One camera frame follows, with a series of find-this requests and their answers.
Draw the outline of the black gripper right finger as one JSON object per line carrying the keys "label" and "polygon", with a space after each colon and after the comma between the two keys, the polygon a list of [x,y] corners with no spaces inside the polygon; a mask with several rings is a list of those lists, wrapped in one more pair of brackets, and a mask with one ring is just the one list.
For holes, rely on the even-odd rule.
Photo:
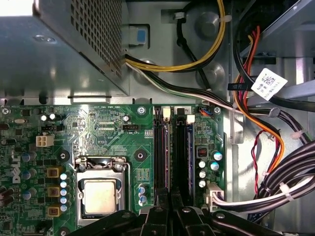
{"label": "black gripper right finger", "polygon": [[182,236],[281,236],[281,233],[244,218],[218,210],[204,214],[199,208],[185,206],[180,192],[171,195],[175,225]]}

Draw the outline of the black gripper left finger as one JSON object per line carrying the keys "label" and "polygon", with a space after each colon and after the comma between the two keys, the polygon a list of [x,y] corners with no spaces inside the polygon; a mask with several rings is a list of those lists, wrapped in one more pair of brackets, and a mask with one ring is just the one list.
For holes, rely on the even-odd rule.
{"label": "black gripper left finger", "polygon": [[154,206],[143,213],[120,210],[84,226],[70,236],[166,236],[169,224],[169,196],[166,188],[155,192]]}

